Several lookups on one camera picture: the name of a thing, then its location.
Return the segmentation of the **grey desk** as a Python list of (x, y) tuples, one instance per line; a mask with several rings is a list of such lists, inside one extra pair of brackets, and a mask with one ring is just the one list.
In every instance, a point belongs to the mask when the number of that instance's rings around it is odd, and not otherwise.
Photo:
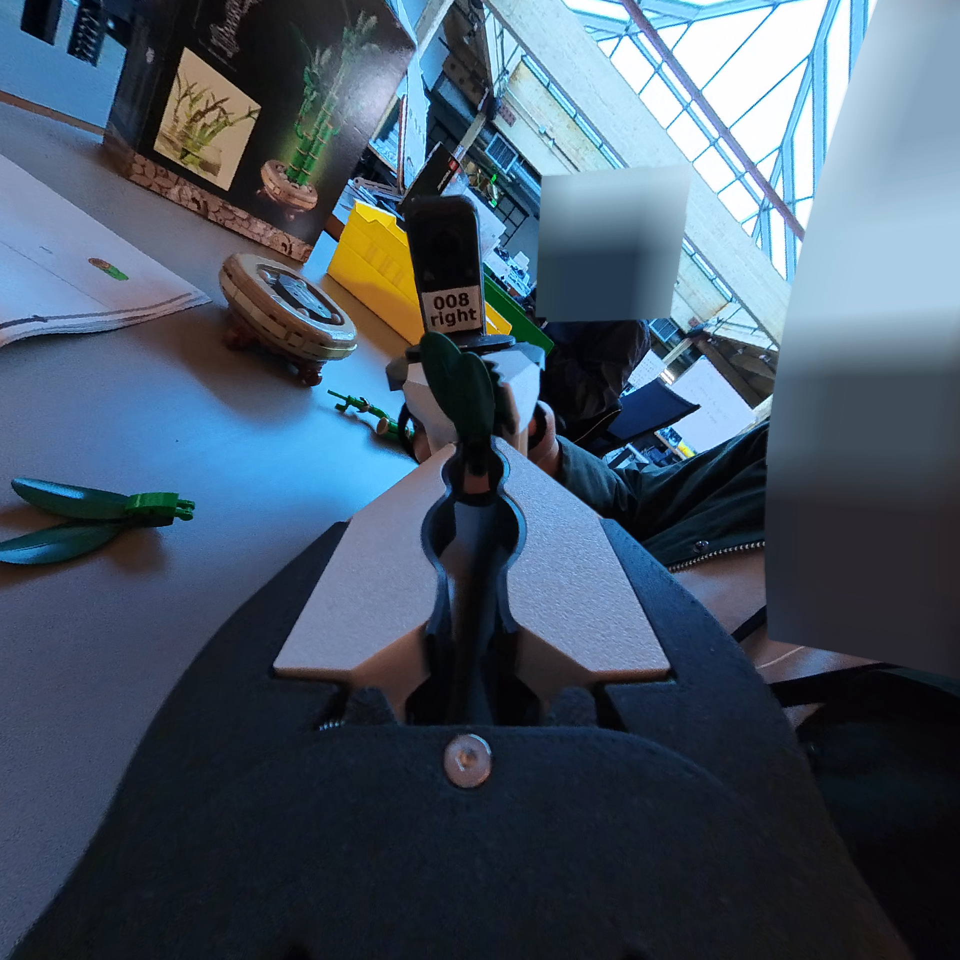
[(124, 330), (2, 348), (2, 539), (53, 519), (26, 476), (175, 491), (191, 522), (124, 534), (75, 562), (2, 565), (2, 958), (83, 854), (164, 698), (228, 617), (413, 462), (326, 390), (399, 409), (402, 339), (337, 284), (356, 353), (295, 383), (234, 352), (218, 272), (258, 247), (114, 173), (98, 137), (2, 104), (2, 154), (211, 302)]

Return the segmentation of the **green bamboo stalk piece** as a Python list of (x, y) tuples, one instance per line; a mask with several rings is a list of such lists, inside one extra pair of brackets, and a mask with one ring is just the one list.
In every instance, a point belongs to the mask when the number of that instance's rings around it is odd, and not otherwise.
[(327, 393), (337, 400), (334, 405), (337, 412), (372, 418), (371, 425), (377, 436), (397, 443), (413, 439), (414, 430), (409, 421), (400, 421), (366, 400), (365, 397), (342, 394), (335, 390), (328, 390)]

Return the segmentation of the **person's dark jacket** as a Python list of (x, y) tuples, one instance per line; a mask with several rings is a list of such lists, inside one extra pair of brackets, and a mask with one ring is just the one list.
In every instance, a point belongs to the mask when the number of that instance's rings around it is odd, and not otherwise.
[[(741, 644), (762, 626), (773, 641), (829, 651), (770, 632), (762, 608), (730, 634)], [(812, 682), (813, 702), (785, 712), (837, 832), (914, 956), (958, 958), (958, 678), (856, 657), (871, 663), (767, 684)]]

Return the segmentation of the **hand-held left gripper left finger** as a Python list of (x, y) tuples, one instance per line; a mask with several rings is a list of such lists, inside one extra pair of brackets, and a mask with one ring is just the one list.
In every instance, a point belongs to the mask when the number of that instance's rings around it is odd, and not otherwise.
[(277, 655), (281, 677), (382, 690), (397, 719), (427, 679), (426, 624), (438, 574), (422, 541), (426, 514), (447, 497), (449, 444), (354, 513)]

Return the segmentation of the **green leaf assembly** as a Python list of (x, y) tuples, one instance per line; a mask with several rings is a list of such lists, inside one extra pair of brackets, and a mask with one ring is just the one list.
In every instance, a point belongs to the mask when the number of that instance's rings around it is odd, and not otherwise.
[(59, 525), (5, 540), (2, 563), (48, 566), (69, 562), (102, 548), (129, 530), (189, 522), (196, 504), (171, 491), (125, 495), (40, 479), (17, 478), (10, 486), (19, 498), (53, 516)]

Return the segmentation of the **dark blue board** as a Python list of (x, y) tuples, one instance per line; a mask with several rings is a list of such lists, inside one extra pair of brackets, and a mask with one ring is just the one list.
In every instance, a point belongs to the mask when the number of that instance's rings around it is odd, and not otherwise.
[(609, 450), (672, 426), (701, 407), (678, 395), (659, 377), (622, 397), (620, 404), (619, 414), (606, 429)]

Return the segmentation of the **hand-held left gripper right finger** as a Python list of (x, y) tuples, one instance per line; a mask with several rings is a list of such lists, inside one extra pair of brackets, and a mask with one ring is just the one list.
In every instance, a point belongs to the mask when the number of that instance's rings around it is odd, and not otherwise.
[(567, 688), (665, 680), (670, 663), (598, 514), (496, 438), (503, 492), (525, 525), (507, 572), (515, 674), (545, 718)]

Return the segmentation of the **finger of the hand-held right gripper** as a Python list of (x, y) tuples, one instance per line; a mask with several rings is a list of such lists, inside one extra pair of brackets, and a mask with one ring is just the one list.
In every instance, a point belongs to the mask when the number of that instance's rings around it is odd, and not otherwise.
[(525, 439), (541, 390), (544, 349), (510, 346), (487, 354), (494, 386), (494, 434), (502, 439)]
[(422, 426), (430, 453), (447, 445), (458, 443), (458, 434), (452, 420), (443, 412), (432, 393), (423, 367), (408, 367), (403, 384), (405, 405)]

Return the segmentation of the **open instruction booklet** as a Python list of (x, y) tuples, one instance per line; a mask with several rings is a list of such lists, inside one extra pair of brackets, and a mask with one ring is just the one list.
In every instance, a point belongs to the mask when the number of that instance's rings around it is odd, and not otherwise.
[(1, 158), (1, 345), (119, 330), (210, 297)]

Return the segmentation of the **person's right hand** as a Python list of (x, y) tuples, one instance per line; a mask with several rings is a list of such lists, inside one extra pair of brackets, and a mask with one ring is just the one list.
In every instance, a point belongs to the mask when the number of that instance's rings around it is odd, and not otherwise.
[(562, 466), (562, 450), (554, 413), (543, 401), (536, 403), (528, 424), (527, 458), (546, 474), (557, 478)]

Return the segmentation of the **small yellow bin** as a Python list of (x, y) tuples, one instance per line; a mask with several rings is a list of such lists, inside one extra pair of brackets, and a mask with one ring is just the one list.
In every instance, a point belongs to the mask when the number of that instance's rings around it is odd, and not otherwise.
[(329, 265), (330, 276), (409, 345), (426, 333), (411, 252), (396, 216), (358, 201)]

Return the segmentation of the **tan brick pot base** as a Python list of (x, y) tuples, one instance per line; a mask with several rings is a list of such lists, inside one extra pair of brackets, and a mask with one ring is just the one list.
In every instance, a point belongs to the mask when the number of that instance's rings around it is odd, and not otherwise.
[(259, 346), (296, 370), (312, 388), (322, 367), (357, 346), (354, 321), (344, 308), (296, 270), (249, 253), (226, 258), (219, 283), (229, 307), (222, 342), (230, 350)]

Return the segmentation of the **person's right forearm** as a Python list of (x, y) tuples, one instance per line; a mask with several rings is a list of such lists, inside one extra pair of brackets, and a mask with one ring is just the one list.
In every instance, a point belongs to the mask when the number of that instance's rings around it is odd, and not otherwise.
[(765, 540), (769, 423), (684, 462), (613, 468), (558, 439), (558, 483), (666, 567)]

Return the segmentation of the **black toy set box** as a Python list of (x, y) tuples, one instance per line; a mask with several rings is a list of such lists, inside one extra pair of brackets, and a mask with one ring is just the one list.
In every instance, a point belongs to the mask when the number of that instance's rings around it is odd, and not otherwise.
[(131, 182), (306, 262), (416, 52), (399, 2), (138, 2), (104, 145)]

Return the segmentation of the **green storage bin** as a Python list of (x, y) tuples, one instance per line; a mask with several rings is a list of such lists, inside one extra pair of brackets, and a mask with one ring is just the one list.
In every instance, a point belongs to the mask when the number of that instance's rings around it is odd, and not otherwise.
[(510, 334), (518, 342), (533, 344), (546, 355), (554, 344), (508, 294), (500, 281), (484, 266), (484, 298), (486, 322), (491, 333)]

